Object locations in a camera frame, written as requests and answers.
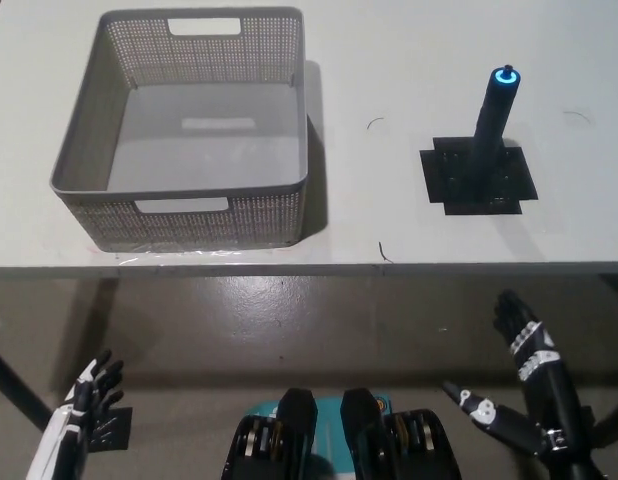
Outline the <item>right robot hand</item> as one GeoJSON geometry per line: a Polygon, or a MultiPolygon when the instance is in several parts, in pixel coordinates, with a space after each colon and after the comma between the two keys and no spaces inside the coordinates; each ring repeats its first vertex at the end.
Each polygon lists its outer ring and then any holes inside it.
{"type": "Polygon", "coordinates": [[[579,462],[591,455],[589,427],[566,363],[544,323],[513,291],[494,307],[494,328],[512,355],[527,412],[519,413],[452,382],[443,391],[492,438],[549,463],[562,456],[579,462]]]}

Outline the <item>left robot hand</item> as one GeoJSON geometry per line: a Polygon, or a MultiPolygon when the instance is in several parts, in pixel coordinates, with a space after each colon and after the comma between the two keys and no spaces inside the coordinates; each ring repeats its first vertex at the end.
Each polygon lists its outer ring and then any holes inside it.
{"type": "Polygon", "coordinates": [[[90,360],[55,410],[65,415],[64,426],[77,427],[86,441],[91,440],[111,406],[124,396],[120,387],[124,362],[111,358],[112,351],[105,349],[90,360]]]}

